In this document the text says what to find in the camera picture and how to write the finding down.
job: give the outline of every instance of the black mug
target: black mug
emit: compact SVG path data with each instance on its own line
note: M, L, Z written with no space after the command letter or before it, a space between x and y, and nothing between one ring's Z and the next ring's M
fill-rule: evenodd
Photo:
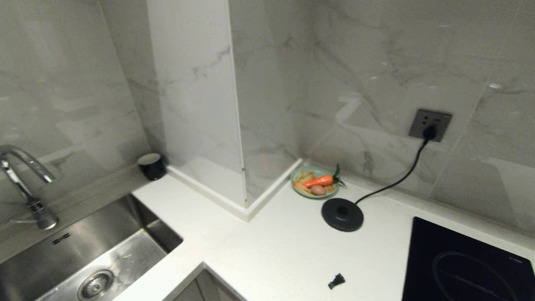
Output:
M147 179L156 181L167 173L160 154L147 154L137 160L139 168Z

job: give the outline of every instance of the drain strainer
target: drain strainer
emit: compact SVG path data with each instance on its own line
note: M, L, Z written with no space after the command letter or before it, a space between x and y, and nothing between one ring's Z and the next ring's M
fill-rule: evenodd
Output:
M113 273L101 270L87 277L78 289L78 299L93 301L102 297L113 283Z

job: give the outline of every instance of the electrical outlet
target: electrical outlet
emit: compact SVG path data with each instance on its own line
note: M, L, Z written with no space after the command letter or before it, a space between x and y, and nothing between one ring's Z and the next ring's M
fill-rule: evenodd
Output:
M434 125L437 129L437 136L431 141L440 142L450 120L452 120L451 114L419 109L410 127L409 136L423 139L424 130Z

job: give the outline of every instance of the small black object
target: small black object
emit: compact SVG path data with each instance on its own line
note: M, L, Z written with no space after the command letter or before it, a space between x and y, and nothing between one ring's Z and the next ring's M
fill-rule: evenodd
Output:
M353 202L340 198L323 204L322 217L329 226L344 232L356 231L364 222L362 210Z
M425 128L424 132L424 140L431 141L437 136L437 127L434 125L428 126Z
M343 278L342 274L338 274L336 275L336 277L334 278L333 281L331 281L331 283L329 283L329 288L330 289L333 289L335 286L337 286L338 284L342 284L344 283L346 280Z
M160 154L142 156L137 160L137 164L143 174L151 181L158 180L167 173Z

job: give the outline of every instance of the induction cooktop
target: induction cooktop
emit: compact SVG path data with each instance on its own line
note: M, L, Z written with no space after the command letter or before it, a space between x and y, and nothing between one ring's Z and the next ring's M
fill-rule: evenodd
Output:
M414 218L402 301L534 301L531 262Z

